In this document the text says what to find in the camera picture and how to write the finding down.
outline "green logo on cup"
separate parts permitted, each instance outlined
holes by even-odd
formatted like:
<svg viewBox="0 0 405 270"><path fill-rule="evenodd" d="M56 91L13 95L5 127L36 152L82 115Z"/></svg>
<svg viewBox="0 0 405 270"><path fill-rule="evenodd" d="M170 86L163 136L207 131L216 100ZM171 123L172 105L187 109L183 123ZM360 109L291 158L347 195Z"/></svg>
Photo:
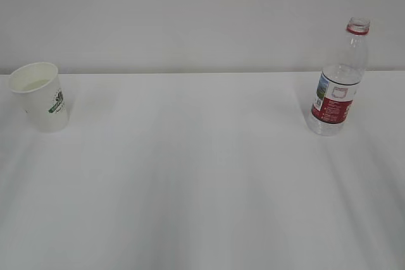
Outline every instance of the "green logo on cup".
<svg viewBox="0 0 405 270"><path fill-rule="evenodd" d="M58 94L55 96L54 102L55 104L53 105L53 107L49 109L50 113L54 113L56 110L56 112L59 112L63 108L63 105L59 108L59 106L63 103L63 94L61 90L59 90Z"/></svg>

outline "red label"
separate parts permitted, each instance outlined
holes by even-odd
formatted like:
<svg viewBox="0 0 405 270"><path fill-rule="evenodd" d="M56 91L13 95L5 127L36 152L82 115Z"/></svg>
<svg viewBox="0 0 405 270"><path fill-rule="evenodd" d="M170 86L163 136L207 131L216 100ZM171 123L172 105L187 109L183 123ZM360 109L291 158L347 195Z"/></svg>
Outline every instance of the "red label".
<svg viewBox="0 0 405 270"><path fill-rule="evenodd" d="M342 123L346 119L352 102L333 101L325 97L320 111L312 106L312 114L325 123Z"/></svg>

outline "bottle label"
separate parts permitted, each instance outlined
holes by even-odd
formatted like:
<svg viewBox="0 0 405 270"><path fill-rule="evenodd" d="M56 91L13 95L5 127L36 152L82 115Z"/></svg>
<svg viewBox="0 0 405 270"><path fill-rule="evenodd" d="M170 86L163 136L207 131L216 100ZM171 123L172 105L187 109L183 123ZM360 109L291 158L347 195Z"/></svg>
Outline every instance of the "bottle label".
<svg viewBox="0 0 405 270"><path fill-rule="evenodd" d="M345 121L359 84L343 85L331 81L322 73L311 109L313 116L324 123Z"/></svg>

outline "bottle opening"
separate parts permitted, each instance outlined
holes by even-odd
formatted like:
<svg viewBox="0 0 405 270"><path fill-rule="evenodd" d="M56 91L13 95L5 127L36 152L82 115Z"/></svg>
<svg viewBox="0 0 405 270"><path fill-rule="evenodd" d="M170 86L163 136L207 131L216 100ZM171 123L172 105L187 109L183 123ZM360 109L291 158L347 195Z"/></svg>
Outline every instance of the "bottle opening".
<svg viewBox="0 0 405 270"><path fill-rule="evenodd" d="M367 18L350 18L346 30L356 35L367 35L370 29L370 20Z"/></svg>

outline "white wall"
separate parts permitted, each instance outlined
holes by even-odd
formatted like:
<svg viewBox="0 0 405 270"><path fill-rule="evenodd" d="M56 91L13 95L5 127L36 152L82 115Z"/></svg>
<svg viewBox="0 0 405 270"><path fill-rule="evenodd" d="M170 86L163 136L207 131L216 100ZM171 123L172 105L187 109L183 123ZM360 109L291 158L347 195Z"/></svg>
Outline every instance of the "white wall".
<svg viewBox="0 0 405 270"><path fill-rule="evenodd" d="M313 70L351 16L370 66L405 66L405 0L0 0L0 72Z"/></svg>

